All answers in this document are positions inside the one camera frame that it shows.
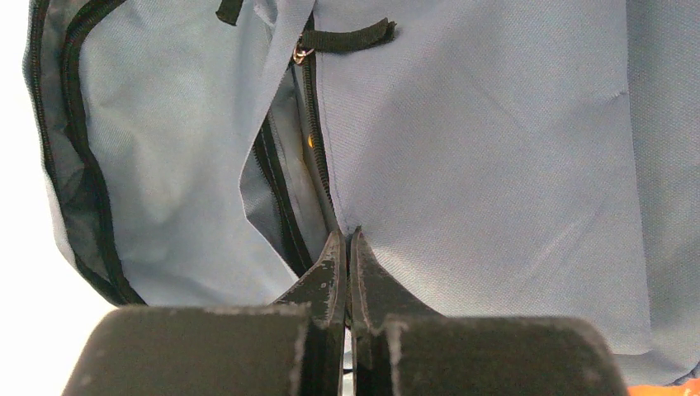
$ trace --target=backpack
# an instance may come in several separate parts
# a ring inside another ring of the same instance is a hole
[[[267,304],[329,234],[447,316],[700,361],[700,4],[35,0],[57,244],[113,304]]]

